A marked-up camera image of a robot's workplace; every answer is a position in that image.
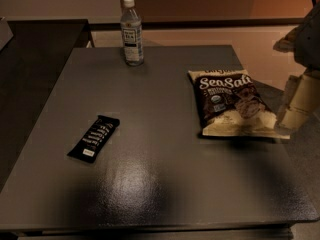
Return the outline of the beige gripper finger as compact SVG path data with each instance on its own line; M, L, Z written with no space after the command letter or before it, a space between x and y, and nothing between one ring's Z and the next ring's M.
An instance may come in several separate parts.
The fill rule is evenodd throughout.
M279 134L296 132L320 106L320 71L308 68L300 76L290 75L275 130Z

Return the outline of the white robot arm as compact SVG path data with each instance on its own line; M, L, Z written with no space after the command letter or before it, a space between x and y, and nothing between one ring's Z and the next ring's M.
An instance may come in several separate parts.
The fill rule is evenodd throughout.
M292 51L295 62L306 68L300 76L289 76L277 112L276 131L290 135L320 105L320 3L311 9L298 27L280 39L274 49Z

